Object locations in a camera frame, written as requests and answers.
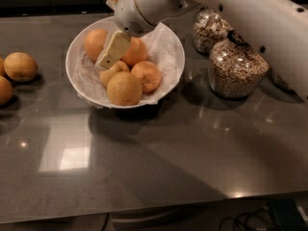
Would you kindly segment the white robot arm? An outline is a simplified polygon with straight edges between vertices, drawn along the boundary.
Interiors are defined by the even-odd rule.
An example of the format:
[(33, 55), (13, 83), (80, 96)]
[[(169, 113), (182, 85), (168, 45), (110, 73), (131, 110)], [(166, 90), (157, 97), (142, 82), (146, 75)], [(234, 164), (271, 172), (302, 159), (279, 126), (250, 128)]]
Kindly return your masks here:
[(140, 38), (159, 22), (204, 5), (215, 9), (308, 101), (308, 10), (290, 0), (109, 0), (116, 26)]

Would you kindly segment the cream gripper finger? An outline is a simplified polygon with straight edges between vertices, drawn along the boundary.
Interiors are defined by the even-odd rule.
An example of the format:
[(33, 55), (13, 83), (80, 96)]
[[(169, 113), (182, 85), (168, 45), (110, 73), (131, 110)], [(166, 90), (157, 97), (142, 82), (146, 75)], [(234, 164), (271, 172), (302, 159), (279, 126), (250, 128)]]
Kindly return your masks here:
[(120, 31), (114, 31), (107, 35), (102, 52), (99, 54), (95, 63), (98, 71), (110, 69), (131, 46), (131, 37)]
[(118, 3), (119, 0), (107, 0), (106, 1), (106, 5), (111, 9), (111, 10), (115, 10), (116, 9), (116, 5)]

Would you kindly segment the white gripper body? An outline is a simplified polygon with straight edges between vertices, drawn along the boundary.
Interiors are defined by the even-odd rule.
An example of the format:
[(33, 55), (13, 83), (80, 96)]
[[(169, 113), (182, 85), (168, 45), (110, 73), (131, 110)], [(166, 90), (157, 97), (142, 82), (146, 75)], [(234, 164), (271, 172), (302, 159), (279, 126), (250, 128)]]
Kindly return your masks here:
[(180, 0), (118, 0), (115, 24), (131, 37), (140, 38), (180, 11)]

